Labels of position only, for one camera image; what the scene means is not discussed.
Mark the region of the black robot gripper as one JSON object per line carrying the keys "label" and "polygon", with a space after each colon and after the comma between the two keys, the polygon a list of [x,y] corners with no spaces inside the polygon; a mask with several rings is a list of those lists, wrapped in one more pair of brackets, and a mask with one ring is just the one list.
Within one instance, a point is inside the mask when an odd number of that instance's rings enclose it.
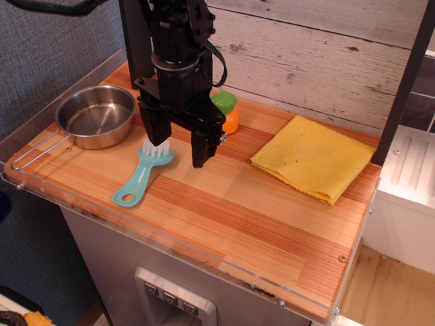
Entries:
{"label": "black robot gripper", "polygon": [[159,146],[172,135],[172,124],[191,133],[192,165],[202,168],[224,139],[224,114],[212,103],[213,61],[156,67],[156,79],[140,77],[139,107],[147,137]]}

